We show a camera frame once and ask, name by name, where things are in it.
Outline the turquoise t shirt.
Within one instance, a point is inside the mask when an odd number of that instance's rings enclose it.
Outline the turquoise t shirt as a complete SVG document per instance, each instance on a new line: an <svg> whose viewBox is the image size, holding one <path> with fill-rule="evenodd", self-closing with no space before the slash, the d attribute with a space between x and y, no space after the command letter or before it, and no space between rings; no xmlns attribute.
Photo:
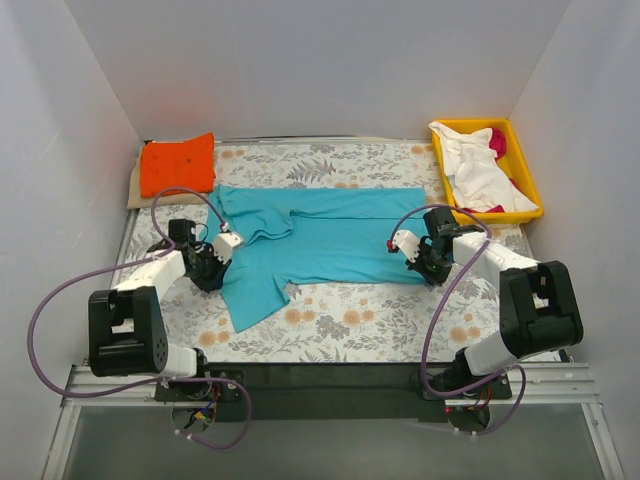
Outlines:
<svg viewBox="0 0 640 480"><path fill-rule="evenodd" d="M243 239L221 295L236 331L285 307L289 284L420 284L420 275L387 250L394 226L423 236L422 188L286 189L220 185L210 195Z"/></svg>

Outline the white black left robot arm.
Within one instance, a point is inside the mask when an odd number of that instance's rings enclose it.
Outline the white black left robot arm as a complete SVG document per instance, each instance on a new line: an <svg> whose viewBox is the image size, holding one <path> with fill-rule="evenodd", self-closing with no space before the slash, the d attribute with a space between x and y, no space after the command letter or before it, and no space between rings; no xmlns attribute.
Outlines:
<svg viewBox="0 0 640 480"><path fill-rule="evenodd" d="M193 400L211 395L213 377L197 348L169 342L161 301L175 283L191 280L210 293L223 286L242 237L222 226L212 242L196 238L196 223L169 222L168 237L148 250L149 261L110 290L88 300L89 365L97 377L152 375Z"/></svg>

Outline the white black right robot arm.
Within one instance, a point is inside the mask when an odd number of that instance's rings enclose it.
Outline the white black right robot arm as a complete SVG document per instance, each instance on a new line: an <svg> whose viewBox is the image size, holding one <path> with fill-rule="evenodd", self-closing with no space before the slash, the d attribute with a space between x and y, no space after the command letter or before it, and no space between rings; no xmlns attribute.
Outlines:
<svg viewBox="0 0 640 480"><path fill-rule="evenodd" d="M498 290L498 328L480 342L459 350L442 372L431 376L420 363L424 390L436 397L475 397L489 382L520 361L582 342L584 328L570 273L559 261L539 262L494 242L490 227L471 215L459 224L457 208L444 204L420 208L426 234L418 237L396 225L387 242L402 253L408 270L427 284L445 285L432 319L469 271Z"/></svg>

